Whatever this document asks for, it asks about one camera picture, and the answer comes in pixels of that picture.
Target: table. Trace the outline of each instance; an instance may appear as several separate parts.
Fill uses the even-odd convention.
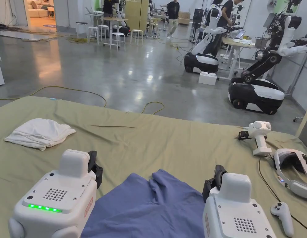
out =
[[[168,19],[169,17],[166,16],[166,15],[157,15],[157,14],[153,14],[152,17],[153,17],[153,18],[162,18],[162,19],[165,19],[165,22],[164,22],[164,31],[165,31],[165,24],[167,23],[167,19]]]
[[[117,46],[116,44],[112,43],[113,37],[113,22],[123,22],[123,21],[128,21],[128,19],[125,18],[117,18],[117,17],[103,17],[102,20],[104,21],[109,21],[110,22],[110,28],[109,28],[109,39],[110,43],[104,43],[104,45],[114,45]]]
[[[242,44],[242,43],[235,42],[235,41],[233,41],[232,38],[228,38],[228,37],[223,37],[222,41],[223,41],[224,44],[230,45],[232,47],[232,49],[231,49],[230,55],[228,56],[227,67],[226,68],[219,68],[220,70],[229,71],[230,74],[229,74],[228,78],[226,78],[226,77],[220,77],[220,78],[231,80],[233,78],[234,69],[235,69],[236,63],[237,63],[237,58],[240,57],[241,48],[251,49],[251,48],[256,48],[256,47],[254,45],[245,45],[245,44]]]
[[[153,172],[163,169],[200,192],[205,180],[214,176],[216,164],[228,172],[246,174],[252,183],[251,198],[263,208],[276,237],[287,238],[279,219],[269,211],[277,200],[260,177],[259,157],[252,154],[256,143],[236,138],[243,130],[241,127],[126,113],[99,106],[24,97],[0,107],[0,238],[9,237],[7,221],[15,204],[45,173],[59,168],[61,155],[69,148],[98,151],[103,182],[96,199],[120,185],[131,173],[149,179]],[[3,140],[34,118],[68,124],[77,132],[43,152]],[[268,135],[267,144],[273,151],[292,148],[307,154],[307,147],[289,134],[273,131]],[[294,196],[280,184],[270,159],[261,159],[261,172],[280,199],[288,204],[291,213],[307,226],[307,200]],[[292,169],[284,170],[287,172],[291,179],[300,181]],[[293,226],[293,238],[307,238],[307,230],[299,223],[293,221]]]
[[[85,15],[88,15],[90,17],[90,23],[91,26],[94,26],[94,17],[97,19],[97,25],[99,24],[99,18],[103,16],[104,14],[91,14],[91,13],[86,13]]]
[[[53,7],[48,7],[48,11],[49,11],[49,16],[51,15],[51,12],[54,12],[53,14],[53,19],[55,19],[55,11]]]

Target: robot wheel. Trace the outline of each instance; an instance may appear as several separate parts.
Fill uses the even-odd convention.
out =
[[[233,106],[236,109],[243,109],[244,108],[244,102],[242,100],[240,100],[240,99],[235,99],[233,101]]]
[[[188,73],[191,73],[193,72],[193,68],[190,67],[190,66],[184,66],[185,67],[185,71],[188,72]]]

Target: blue cloth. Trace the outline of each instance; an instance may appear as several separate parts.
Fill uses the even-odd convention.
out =
[[[164,170],[150,181],[131,174],[96,201],[81,237],[204,237],[204,205],[201,193]]]

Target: doorway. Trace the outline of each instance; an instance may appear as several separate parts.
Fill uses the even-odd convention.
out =
[[[56,15],[53,0],[25,0],[28,26],[56,32]]]

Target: green led light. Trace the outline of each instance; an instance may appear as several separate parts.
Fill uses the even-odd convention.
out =
[[[56,209],[56,208],[49,208],[49,207],[42,207],[34,204],[29,204],[28,207],[30,208],[37,208],[41,210],[47,210],[47,211],[53,211],[53,212],[63,212],[62,210]]]

